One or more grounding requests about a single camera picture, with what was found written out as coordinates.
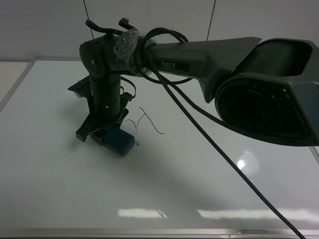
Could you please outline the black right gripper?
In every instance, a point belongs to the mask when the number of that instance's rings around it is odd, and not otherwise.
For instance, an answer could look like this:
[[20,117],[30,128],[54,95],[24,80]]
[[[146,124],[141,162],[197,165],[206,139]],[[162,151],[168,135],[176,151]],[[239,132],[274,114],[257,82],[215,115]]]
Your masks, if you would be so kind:
[[129,114],[128,109],[123,109],[120,116],[111,121],[105,119],[98,119],[91,114],[87,116],[83,124],[76,131],[76,137],[85,142],[88,136],[90,136],[100,146],[104,145],[104,138],[107,131],[112,128],[120,128],[125,117]]

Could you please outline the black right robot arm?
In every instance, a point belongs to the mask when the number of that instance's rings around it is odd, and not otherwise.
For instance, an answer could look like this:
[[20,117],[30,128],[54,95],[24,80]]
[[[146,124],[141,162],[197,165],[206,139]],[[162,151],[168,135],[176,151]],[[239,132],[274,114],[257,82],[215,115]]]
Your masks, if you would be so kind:
[[221,123],[244,136],[287,146],[319,143],[319,49],[311,41],[243,37],[158,44],[138,31],[115,31],[80,45],[89,75],[70,90],[85,97],[89,115],[76,136],[85,141],[127,115],[123,75],[152,69],[196,79]]

